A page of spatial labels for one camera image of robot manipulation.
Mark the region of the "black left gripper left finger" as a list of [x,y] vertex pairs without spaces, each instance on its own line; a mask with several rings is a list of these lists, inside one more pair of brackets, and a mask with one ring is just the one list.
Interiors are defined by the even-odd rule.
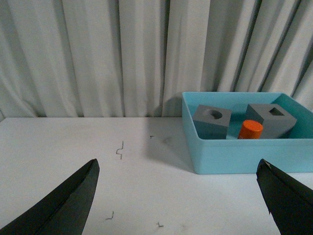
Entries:
[[0,230],[2,235],[81,235],[96,191],[99,164],[92,159],[41,201]]

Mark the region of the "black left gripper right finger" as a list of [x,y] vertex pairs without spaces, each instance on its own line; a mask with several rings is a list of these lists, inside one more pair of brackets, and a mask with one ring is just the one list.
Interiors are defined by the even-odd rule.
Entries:
[[313,190],[261,159],[257,182],[263,199],[282,235],[313,233]]

